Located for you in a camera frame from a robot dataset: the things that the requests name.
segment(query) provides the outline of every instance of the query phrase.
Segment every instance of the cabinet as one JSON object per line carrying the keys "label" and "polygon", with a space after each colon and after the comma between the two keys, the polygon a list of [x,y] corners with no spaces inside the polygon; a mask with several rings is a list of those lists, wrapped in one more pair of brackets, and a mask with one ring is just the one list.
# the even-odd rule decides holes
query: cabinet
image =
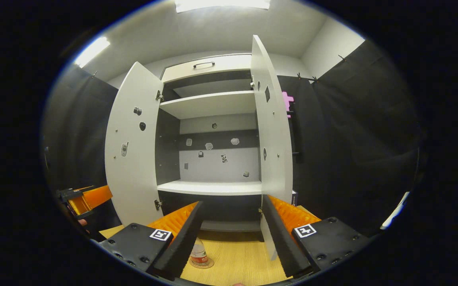
{"label": "cabinet", "polygon": [[[214,85],[219,88],[210,92]],[[135,63],[109,116],[105,169],[125,226],[146,225],[175,203],[202,199],[212,207],[204,229],[261,230],[275,257],[258,207],[263,194],[291,200],[291,138],[278,78],[259,37],[252,38],[251,54],[167,67],[161,79]]]}

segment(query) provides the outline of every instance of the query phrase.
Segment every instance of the drawer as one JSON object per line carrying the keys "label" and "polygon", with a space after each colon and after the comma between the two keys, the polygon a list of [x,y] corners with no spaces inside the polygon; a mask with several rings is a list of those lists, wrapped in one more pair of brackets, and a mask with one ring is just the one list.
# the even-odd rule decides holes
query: drawer
{"label": "drawer", "polygon": [[250,70],[251,58],[251,54],[231,54],[192,60],[191,62],[166,68],[161,80],[164,83],[169,83],[174,80],[202,74]]}

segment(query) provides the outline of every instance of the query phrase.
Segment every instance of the ceiling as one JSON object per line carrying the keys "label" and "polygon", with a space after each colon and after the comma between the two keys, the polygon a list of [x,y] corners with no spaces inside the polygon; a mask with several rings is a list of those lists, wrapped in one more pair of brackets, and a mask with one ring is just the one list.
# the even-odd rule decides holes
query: ceiling
{"label": "ceiling", "polygon": [[176,12],[173,0],[148,5],[113,24],[104,36],[111,43],[84,66],[108,81],[136,61],[147,63],[202,51],[251,51],[258,35],[271,54],[300,58],[326,15],[293,0],[271,0],[269,10],[211,7]]}

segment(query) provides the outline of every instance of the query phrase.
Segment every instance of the door hinge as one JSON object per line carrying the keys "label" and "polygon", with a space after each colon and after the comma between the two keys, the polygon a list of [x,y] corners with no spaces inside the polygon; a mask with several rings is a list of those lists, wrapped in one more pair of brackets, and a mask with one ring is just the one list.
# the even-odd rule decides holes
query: door hinge
{"label": "door hinge", "polygon": [[160,99],[160,102],[164,101],[164,96],[160,94],[160,91],[157,91],[157,96],[155,97],[156,100]]}
{"label": "door hinge", "polygon": [[159,210],[161,206],[162,206],[162,202],[158,201],[158,199],[155,199],[155,209]]}

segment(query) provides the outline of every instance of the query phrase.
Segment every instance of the drawer handle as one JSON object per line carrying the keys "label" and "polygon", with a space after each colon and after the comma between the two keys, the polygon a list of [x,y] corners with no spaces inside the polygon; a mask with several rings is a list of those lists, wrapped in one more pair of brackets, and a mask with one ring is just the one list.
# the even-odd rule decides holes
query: drawer handle
{"label": "drawer handle", "polygon": [[194,65],[194,68],[196,68],[198,65],[204,65],[204,64],[211,64],[211,66],[213,67],[215,65],[215,62],[206,62],[206,63],[196,64]]}

